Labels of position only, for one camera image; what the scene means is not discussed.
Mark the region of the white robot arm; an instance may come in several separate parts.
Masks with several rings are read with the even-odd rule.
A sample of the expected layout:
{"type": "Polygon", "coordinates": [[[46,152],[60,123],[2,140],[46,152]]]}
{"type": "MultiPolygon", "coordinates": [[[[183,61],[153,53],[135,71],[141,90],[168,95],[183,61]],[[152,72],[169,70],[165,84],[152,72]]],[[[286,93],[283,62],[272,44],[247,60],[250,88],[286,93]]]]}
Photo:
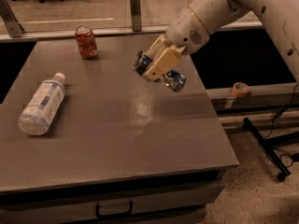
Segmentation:
{"type": "Polygon", "coordinates": [[[253,12],[299,81],[299,0],[193,0],[146,52],[151,64],[142,76],[154,81],[178,66],[226,24],[253,12]]]}

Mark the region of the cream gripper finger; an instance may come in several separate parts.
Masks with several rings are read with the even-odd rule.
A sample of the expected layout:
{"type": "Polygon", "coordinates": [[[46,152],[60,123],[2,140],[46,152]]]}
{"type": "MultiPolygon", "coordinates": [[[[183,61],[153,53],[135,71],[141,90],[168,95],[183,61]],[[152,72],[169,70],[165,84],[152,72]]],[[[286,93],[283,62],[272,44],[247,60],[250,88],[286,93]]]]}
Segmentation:
{"type": "Polygon", "coordinates": [[[142,77],[148,82],[157,80],[179,65],[184,50],[184,47],[176,47],[175,45],[165,49],[156,60],[152,60],[142,77]]]}
{"type": "Polygon", "coordinates": [[[160,35],[146,52],[146,55],[152,60],[156,60],[163,53],[163,51],[170,46],[171,42],[168,40],[167,36],[160,35]]]}

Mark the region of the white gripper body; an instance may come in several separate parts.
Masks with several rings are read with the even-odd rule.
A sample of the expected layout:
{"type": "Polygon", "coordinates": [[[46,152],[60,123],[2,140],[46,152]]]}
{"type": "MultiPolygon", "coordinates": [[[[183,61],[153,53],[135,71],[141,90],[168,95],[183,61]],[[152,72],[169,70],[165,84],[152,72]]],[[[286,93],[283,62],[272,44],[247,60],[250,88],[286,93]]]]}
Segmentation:
{"type": "Polygon", "coordinates": [[[186,54],[193,54],[209,40],[205,26],[190,8],[184,8],[168,25],[167,39],[177,47],[185,47],[186,54]]]}

